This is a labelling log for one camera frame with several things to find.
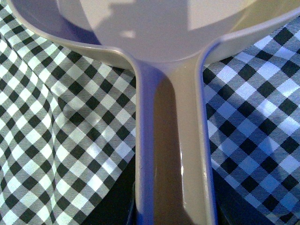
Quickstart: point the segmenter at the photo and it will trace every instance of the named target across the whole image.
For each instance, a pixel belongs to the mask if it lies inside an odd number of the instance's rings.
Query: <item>tablecloth wrinkle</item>
[[[135,76],[34,34],[6,0],[0,37],[0,224],[81,224],[135,154]],[[274,224],[295,224],[300,17],[203,81],[213,170]]]
[[[80,224],[134,155],[135,77],[0,5],[0,223]]]

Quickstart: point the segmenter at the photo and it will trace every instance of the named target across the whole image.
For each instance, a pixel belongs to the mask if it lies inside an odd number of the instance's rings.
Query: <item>checkered fabric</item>
[[[212,167],[274,224],[300,219],[300,18],[204,68]]]
[[[135,151],[135,77],[39,37],[0,1],[1,224],[80,224]]]
[[[135,77],[41,38],[0,0],[0,223],[80,224],[135,151]],[[300,218],[300,18],[204,68],[215,169]]]

